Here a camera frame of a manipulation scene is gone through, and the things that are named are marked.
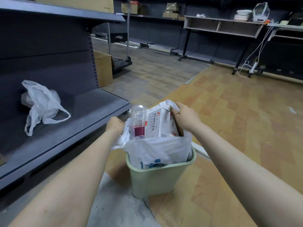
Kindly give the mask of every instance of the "wooden floor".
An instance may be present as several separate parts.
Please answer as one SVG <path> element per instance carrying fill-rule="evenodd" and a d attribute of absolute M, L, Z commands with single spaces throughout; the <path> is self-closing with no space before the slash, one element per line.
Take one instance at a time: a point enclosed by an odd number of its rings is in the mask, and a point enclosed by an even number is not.
<path fill-rule="evenodd" d="M 92 39 L 94 50 L 108 53 L 106 41 Z M 112 55 L 125 59 L 126 46 L 112 44 Z M 114 82 L 102 89 L 119 95 L 132 104 L 152 105 L 197 75 L 208 64 L 183 60 L 149 49 L 129 48 L 132 65 L 113 76 Z"/>
<path fill-rule="evenodd" d="M 164 99 L 194 108 L 203 123 L 303 193 L 301 85 L 261 76 L 247 80 L 212 65 Z M 130 186 L 122 150 L 111 152 L 106 172 Z M 171 193 L 150 197 L 149 203 L 162 227 L 256 226 L 214 164 L 200 156 Z"/>

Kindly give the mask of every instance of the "person's left hand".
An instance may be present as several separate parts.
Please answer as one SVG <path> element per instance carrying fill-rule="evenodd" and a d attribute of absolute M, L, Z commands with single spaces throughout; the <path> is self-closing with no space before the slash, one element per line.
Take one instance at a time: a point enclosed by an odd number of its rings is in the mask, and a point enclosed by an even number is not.
<path fill-rule="evenodd" d="M 124 122 L 122 122 L 117 117 L 111 117 L 111 119 L 108 121 L 106 125 L 106 130 L 113 130 L 116 135 L 120 135 L 123 132 L 124 129 Z"/>

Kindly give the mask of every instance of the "hand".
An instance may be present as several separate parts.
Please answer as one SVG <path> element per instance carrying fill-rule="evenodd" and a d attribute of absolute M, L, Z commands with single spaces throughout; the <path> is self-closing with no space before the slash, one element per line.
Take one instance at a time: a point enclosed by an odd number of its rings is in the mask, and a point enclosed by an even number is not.
<path fill-rule="evenodd" d="M 106 125 L 106 130 L 114 131 L 116 136 L 120 135 L 124 129 L 124 122 L 117 117 L 111 117 Z"/>
<path fill-rule="evenodd" d="M 180 109 L 180 112 L 178 113 L 173 109 L 172 113 L 175 116 L 176 122 L 182 129 L 192 132 L 196 125 L 201 124 L 199 115 L 192 108 L 180 102 L 176 102 L 176 105 Z"/>

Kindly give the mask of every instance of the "stack of plates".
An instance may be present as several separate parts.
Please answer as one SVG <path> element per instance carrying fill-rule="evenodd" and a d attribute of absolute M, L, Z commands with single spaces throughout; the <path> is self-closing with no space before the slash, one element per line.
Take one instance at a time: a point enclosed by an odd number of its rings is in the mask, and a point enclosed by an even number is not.
<path fill-rule="evenodd" d="M 234 20 L 238 21 L 247 21 L 249 16 L 251 15 L 252 10 L 237 10 L 237 14 L 235 14 Z"/>

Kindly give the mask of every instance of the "crumpled plastic bag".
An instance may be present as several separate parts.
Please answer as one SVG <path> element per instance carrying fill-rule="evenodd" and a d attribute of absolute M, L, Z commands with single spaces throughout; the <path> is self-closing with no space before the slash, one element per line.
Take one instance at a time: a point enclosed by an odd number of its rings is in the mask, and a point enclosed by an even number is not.
<path fill-rule="evenodd" d="M 41 120 L 43 124 L 50 124 L 63 122 L 71 117 L 71 114 L 61 106 L 61 100 L 55 90 L 49 90 L 47 87 L 30 80 L 24 80 L 22 85 L 27 89 L 27 92 L 21 95 L 21 103 L 31 108 L 24 128 L 28 136 L 33 135 L 34 127 Z M 54 120 L 53 118 L 59 110 L 64 111 L 68 117 Z"/>
<path fill-rule="evenodd" d="M 177 111 L 179 108 L 172 101 L 169 106 Z M 192 135 L 184 130 L 183 137 L 156 137 L 139 140 L 129 140 L 131 120 L 128 119 L 123 133 L 115 142 L 113 149 L 121 148 L 129 154 L 129 161 L 138 169 L 165 166 L 174 163 L 183 163 L 191 159 Z"/>

